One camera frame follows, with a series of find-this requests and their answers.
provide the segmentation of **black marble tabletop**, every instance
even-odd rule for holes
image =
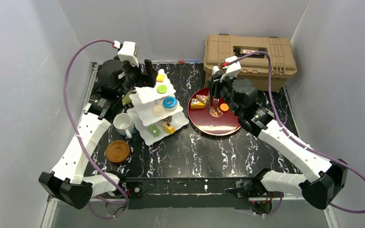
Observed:
[[[165,70],[188,118],[186,107],[191,96],[205,85],[203,64],[157,64],[156,68]],[[283,89],[273,96],[282,122],[297,134]],[[267,92],[259,92],[257,101],[271,109]],[[131,107],[131,104],[126,106],[122,112]],[[115,140],[125,140],[131,147],[129,157],[121,165],[111,163],[105,155],[106,147]],[[144,143],[136,130],[132,139],[126,139],[111,126],[92,158],[102,170],[115,170],[126,177],[251,177],[263,168],[300,173],[282,154],[243,129],[230,136],[209,137],[192,124],[151,146]],[[88,164],[85,176],[96,174],[97,171]]]

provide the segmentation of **gray floor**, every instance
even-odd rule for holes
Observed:
[[[104,203],[92,202],[93,208],[106,215]],[[53,228],[327,228],[324,212],[304,200],[285,200],[277,213],[262,219],[229,208],[162,208],[129,210],[116,220],[95,217],[87,207],[77,210],[59,202]]]

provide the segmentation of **white tray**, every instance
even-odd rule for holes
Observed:
[[[171,110],[171,111],[166,110],[164,115],[155,116],[155,115],[153,115],[152,110],[153,110],[153,106],[155,104],[157,104],[156,101],[151,101],[149,103],[143,104],[137,94],[131,94],[131,95],[129,95],[129,98],[131,99],[132,104],[134,105],[134,109],[139,114],[139,118],[142,120],[142,123],[144,126],[149,126],[170,115],[174,115],[176,113],[183,111],[183,107],[181,107],[180,102],[177,101],[177,107],[174,110]]]
[[[162,128],[163,121],[158,121],[155,123],[155,125],[160,129],[160,135],[157,137],[153,137],[152,134],[147,130],[149,127],[143,126],[142,121],[139,119],[139,115],[136,112],[134,108],[130,108],[126,111],[131,117],[132,121],[135,124],[135,128],[139,131],[139,134],[144,139],[145,144],[150,146],[153,143],[160,141],[164,137],[170,135]],[[175,130],[179,130],[183,126],[187,125],[190,121],[185,118],[185,115],[183,112],[179,112],[173,115],[173,118],[171,120],[171,125],[174,126]]]
[[[162,97],[165,96],[170,96],[171,94],[175,94],[175,89],[173,87],[173,85],[171,84],[170,80],[168,79],[166,73],[164,72],[163,69],[159,70],[159,74],[163,74],[164,75],[164,80],[163,82],[156,82],[156,85],[154,86],[154,88],[151,87],[135,87],[136,89],[136,93],[139,95],[139,98],[141,99],[141,102],[143,104],[149,103],[151,101],[160,99]],[[165,85],[167,86],[167,92],[164,94],[160,94],[157,92],[157,87],[160,85]]]

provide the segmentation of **plastic storage case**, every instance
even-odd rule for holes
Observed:
[[[205,41],[203,69],[206,80],[212,76],[212,68],[220,66],[231,56],[241,57],[251,51],[266,51],[272,60],[272,91],[279,91],[296,72],[289,39],[278,37],[237,37],[231,35],[209,35]],[[261,91],[268,91],[268,59],[264,55],[247,57],[240,61],[238,78],[247,78]]]

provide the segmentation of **mug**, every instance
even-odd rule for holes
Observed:
[[[129,139],[132,138],[132,133],[134,133],[135,125],[132,122],[130,115],[126,113],[118,114],[113,121],[114,127],[117,129],[118,133],[122,136],[126,136]]]

